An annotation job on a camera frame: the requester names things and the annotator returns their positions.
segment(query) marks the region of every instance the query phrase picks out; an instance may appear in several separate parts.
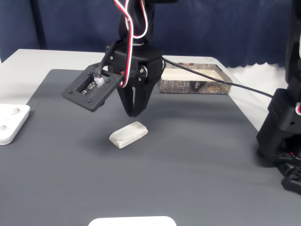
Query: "red and white wire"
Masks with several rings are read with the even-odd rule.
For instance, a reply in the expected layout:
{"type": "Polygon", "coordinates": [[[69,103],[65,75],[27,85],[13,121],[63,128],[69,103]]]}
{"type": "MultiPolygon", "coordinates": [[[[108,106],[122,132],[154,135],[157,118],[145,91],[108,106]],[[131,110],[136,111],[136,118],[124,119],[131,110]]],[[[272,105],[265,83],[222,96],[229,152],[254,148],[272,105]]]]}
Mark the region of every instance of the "red and white wire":
{"type": "Polygon", "coordinates": [[[134,24],[133,20],[128,13],[128,11],[123,7],[123,5],[119,2],[119,0],[114,0],[116,6],[119,10],[124,14],[126,19],[129,22],[129,42],[128,42],[128,55],[127,55],[127,68],[124,82],[120,83],[120,86],[124,88],[128,83],[128,78],[130,76],[131,62],[132,62],[132,54],[133,54],[133,39],[134,39],[134,24]]]}
{"type": "MultiPolygon", "coordinates": [[[[128,2],[129,2],[129,0],[126,0],[126,2],[125,2],[125,9],[126,9],[126,11],[127,11],[127,8],[128,8],[128,2]]],[[[145,20],[145,30],[144,30],[144,33],[141,34],[141,35],[134,35],[134,39],[143,38],[146,35],[147,30],[149,28],[149,21],[147,19],[147,14],[146,14],[146,10],[145,10],[145,2],[144,2],[144,0],[140,0],[140,5],[141,5],[142,12],[143,12],[144,20],[145,20]]],[[[127,26],[127,30],[128,30],[129,27],[128,27],[128,22],[127,22],[126,18],[125,18],[125,22],[126,22],[126,26],[127,26]]]]}

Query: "black cable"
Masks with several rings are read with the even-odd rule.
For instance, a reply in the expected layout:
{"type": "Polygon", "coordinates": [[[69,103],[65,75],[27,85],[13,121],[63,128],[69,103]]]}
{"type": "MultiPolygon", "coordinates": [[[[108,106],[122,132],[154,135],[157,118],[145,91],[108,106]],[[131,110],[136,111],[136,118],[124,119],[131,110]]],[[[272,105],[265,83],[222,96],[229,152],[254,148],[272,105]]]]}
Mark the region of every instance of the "black cable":
{"type": "Polygon", "coordinates": [[[256,89],[247,87],[247,86],[235,84],[235,83],[232,83],[232,82],[227,82],[227,81],[222,81],[222,80],[219,80],[219,79],[215,79],[215,78],[212,78],[212,77],[210,77],[210,76],[208,76],[208,75],[205,75],[205,74],[196,72],[196,71],[194,71],[194,70],[192,70],[192,69],[189,69],[189,68],[184,67],[184,66],[182,66],[182,65],[176,64],[176,63],[174,63],[174,62],[172,62],[172,61],[166,60],[165,58],[164,58],[164,60],[165,60],[165,62],[167,62],[167,63],[169,63],[169,64],[171,64],[171,65],[173,65],[173,66],[176,66],[176,67],[179,67],[179,68],[181,68],[181,69],[183,69],[183,70],[186,70],[186,71],[188,71],[188,72],[191,72],[191,73],[194,73],[194,74],[203,76],[203,77],[208,78],[208,79],[210,79],[210,80],[213,80],[213,81],[216,81],[216,82],[219,82],[219,83],[223,83],[223,84],[226,84],[226,85],[230,85],[230,86],[237,86],[237,87],[240,87],[240,88],[243,88],[243,89],[247,89],[247,90],[253,91],[253,92],[255,92],[255,93],[259,93],[259,94],[265,95],[265,96],[267,96],[267,97],[273,98],[273,96],[270,95],[270,94],[268,94],[268,93],[265,93],[265,92],[262,92],[262,91],[259,91],[259,90],[256,90],[256,89]]]}

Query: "white wire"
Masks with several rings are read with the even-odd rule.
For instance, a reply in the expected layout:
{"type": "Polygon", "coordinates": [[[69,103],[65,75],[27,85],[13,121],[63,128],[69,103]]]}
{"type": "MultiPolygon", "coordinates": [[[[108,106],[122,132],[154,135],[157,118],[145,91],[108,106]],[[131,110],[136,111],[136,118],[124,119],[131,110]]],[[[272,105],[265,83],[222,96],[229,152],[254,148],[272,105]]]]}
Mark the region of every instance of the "white wire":
{"type": "MultiPolygon", "coordinates": [[[[125,4],[126,11],[127,11],[127,8],[128,8],[128,2],[129,2],[129,0],[126,0],[126,4],[125,4]]],[[[142,35],[134,35],[134,39],[143,38],[146,35],[147,30],[149,28],[149,21],[147,19],[147,14],[146,14],[146,10],[145,10],[145,2],[144,2],[144,0],[140,0],[140,3],[142,5],[142,12],[143,12],[144,20],[145,20],[145,30],[144,30],[144,33],[142,35]]],[[[128,27],[127,19],[125,19],[125,22],[126,22],[126,26],[127,26],[127,30],[128,30],[129,27],[128,27]]]]}
{"type": "Polygon", "coordinates": [[[114,0],[114,2],[124,11],[124,13],[126,14],[126,16],[128,18],[128,22],[130,23],[130,26],[132,28],[132,34],[129,37],[129,42],[130,42],[129,43],[129,50],[128,50],[129,60],[128,60],[128,64],[127,64],[126,79],[125,79],[125,82],[121,86],[121,87],[124,88],[127,85],[128,78],[130,77],[130,69],[131,69],[132,53],[133,53],[134,24],[133,24],[133,20],[132,20],[130,14],[123,7],[123,5],[119,2],[119,0],[114,0]]]}

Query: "white foam block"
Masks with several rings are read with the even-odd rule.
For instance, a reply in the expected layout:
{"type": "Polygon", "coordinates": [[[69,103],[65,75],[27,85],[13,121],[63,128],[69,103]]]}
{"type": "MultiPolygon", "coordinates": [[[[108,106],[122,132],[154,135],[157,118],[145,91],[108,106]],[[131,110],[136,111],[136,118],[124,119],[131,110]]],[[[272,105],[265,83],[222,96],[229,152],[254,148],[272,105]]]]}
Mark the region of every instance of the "white foam block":
{"type": "Polygon", "coordinates": [[[147,133],[146,127],[136,121],[112,133],[110,141],[121,149],[144,137],[147,133]]]}

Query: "robotic arm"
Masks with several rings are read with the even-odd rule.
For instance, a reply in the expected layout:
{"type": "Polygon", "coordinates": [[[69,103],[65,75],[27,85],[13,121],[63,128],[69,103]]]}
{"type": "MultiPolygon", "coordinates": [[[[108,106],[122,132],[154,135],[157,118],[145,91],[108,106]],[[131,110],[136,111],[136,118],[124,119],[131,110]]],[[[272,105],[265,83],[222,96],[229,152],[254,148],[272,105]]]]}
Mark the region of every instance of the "robotic arm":
{"type": "Polygon", "coordinates": [[[107,47],[103,60],[84,70],[63,97],[94,112],[117,89],[128,116],[137,117],[165,68],[162,51],[149,44],[153,4],[178,0],[126,0],[125,6],[114,1],[124,14],[119,24],[120,40],[107,47]]]}

